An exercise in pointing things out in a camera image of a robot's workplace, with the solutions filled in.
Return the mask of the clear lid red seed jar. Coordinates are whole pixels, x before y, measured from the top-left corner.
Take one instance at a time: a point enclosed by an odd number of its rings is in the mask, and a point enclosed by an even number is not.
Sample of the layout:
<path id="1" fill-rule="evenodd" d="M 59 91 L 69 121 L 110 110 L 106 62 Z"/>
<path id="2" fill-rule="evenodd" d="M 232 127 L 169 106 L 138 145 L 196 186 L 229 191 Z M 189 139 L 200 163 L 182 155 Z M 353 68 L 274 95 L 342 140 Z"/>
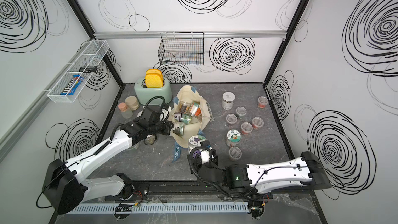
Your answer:
<path id="1" fill-rule="evenodd" d="M 226 126 L 231 127 L 237 124 L 238 118 L 234 114 L 228 114 L 226 116 Z"/>

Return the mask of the red bee label seed jar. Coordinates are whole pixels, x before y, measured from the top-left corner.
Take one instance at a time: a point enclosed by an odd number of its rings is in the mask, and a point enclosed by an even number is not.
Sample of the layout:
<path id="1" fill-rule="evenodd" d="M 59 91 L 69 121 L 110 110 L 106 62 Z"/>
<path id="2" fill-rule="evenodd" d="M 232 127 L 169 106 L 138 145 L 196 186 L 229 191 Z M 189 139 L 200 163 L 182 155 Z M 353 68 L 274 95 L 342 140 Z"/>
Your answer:
<path id="1" fill-rule="evenodd" d="M 268 105 L 268 98 L 266 96 L 260 96 L 258 98 L 258 108 L 265 108 Z"/>

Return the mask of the cream canvas bag blue handles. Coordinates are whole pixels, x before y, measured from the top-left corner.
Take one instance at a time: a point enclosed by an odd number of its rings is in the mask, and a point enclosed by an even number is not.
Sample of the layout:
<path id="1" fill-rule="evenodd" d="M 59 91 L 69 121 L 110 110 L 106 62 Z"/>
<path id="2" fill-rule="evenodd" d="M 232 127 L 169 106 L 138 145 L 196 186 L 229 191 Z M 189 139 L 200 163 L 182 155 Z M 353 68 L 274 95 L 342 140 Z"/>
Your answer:
<path id="1" fill-rule="evenodd" d="M 178 113 L 182 103 L 188 103 L 190 105 L 193 103 L 198 103 L 201 113 L 199 114 L 199 117 L 194 117 L 187 113 L 187 115 L 191 117 L 191 121 L 189 124 L 184 126 L 182 136 L 171 132 L 171 136 L 175 140 L 175 147 L 180 149 L 180 154 L 174 159 L 175 161 L 179 158 L 183 149 L 189 148 L 189 138 L 194 135 L 202 135 L 204 129 L 212 120 L 209 103 L 199 94 L 197 89 L 191 85 L 183 86 L 173 98 L 173 108 L 170 112 L 168 120 L 172 121 L 173 123 L 176 122 L 174 114 Z"/>

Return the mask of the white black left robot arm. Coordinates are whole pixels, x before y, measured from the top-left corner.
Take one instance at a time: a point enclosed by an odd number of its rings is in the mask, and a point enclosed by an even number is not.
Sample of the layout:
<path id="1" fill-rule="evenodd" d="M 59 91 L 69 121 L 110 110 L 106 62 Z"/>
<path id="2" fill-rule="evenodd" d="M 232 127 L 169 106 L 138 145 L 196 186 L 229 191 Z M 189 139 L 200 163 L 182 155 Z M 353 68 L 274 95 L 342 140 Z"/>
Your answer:
<path id="1" fill-rule="evenodd" d="M 67 214 L 82 202 L 100 197 L 128 199 L 135 193 L 135 187 L 125 174 L 97 179 L 88 179 L 88 176 L 115 155 L 147 137 L 170 135 L 174 128 L 168 120 L 171 109 L 164 97 L 154 96 L 140 116 L 116 125 L 108 139 L 66 161 L 54 160 L 48 166 L 40 194 L 59 215 Z"/>

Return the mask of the purple flower label jar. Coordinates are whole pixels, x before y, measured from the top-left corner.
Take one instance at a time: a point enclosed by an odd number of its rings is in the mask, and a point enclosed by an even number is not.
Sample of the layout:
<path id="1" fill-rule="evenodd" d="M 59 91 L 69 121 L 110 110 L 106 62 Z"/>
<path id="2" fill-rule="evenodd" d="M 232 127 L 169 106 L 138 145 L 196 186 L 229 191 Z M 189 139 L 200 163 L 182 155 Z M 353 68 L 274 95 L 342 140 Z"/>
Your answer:
<path id="1" fill-rule="evenodd" d="M 196 147 L 201 147 L 202 141 L 205 141 L 206 137 L 202 136 L 202 135 L 195 135 L 189 138 L 188 141 L 188 148 L 191 151 L 192 149 L 196 148 Z"/>

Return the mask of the yellow strip lid seed jar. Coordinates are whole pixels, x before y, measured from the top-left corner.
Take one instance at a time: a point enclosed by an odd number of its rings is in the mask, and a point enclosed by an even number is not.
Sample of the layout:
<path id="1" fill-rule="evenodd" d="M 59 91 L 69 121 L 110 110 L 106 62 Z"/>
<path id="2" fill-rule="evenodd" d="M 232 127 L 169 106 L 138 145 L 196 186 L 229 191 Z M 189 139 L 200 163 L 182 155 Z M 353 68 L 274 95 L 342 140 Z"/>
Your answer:
<path id="1" fill-rule="evenodd" d="M 236 108 L 235 114 L 238 119 L 243 119 L 247 115 L 247 110 L 245 107 L 239 106 Z"/>

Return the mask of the silver label jar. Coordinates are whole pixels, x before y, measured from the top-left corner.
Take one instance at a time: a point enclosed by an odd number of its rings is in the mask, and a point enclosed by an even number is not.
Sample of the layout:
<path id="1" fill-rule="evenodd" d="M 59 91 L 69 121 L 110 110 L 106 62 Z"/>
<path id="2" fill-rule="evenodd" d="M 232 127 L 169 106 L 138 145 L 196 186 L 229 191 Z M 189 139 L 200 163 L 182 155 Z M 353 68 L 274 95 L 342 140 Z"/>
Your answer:
<path id="1" fill-rule="evenodd" d="M 235 101 L 235 94 L 232 92 L 225 92 L 222 96 L 222 108 L 224 110 L 231 110 Z"/>

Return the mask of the large radish label seed jar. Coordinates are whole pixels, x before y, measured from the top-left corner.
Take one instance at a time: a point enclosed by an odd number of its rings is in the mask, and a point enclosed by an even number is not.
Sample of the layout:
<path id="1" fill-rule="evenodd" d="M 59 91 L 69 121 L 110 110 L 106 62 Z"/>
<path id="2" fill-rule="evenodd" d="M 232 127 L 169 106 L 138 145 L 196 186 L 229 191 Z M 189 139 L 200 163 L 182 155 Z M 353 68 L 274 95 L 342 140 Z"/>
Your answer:
<path id="1" fill-rule="evenodd" d="M 226 145 L 228 147 L 237 147 L 241 143 L 241 133 L 238 130 L 229 130 L 226 135 Z"/>

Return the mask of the white orange label jar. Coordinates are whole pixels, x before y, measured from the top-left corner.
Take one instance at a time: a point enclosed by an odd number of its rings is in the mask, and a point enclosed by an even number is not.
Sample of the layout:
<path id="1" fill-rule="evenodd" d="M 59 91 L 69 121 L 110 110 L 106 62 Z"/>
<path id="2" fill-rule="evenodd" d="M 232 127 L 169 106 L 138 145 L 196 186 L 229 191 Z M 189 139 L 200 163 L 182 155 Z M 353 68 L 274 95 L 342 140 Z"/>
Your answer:
<path id="1" fill-rule="evenodd" d="M 189 113 L 191 116 L 198 117 L 198 116 L 202 113 L 202 112 L 201 112 L 201 109 L 200 109 L 200 104 L 197 103 L 197 102 L 193 102 L 193 103 L 191 104 L 189 110 L 188 110 L 188 113 Z"/>

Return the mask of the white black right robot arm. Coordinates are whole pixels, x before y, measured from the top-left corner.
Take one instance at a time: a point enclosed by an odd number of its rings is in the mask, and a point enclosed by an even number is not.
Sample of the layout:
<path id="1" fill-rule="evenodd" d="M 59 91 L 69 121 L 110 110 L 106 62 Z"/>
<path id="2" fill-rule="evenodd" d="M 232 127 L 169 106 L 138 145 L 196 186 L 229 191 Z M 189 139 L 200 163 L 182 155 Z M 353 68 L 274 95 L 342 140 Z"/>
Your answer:
<path id="1" fill-rule="evenodd" d="M 332 187 L 320 159 L 309 151 L 287 162 L 233 164 L 221 169 L 216 150 L 200 146 L 190 151 L 187 160 L 200 184 L 233 199 L 265 195 L 289 187 L 310 190 Z"/>

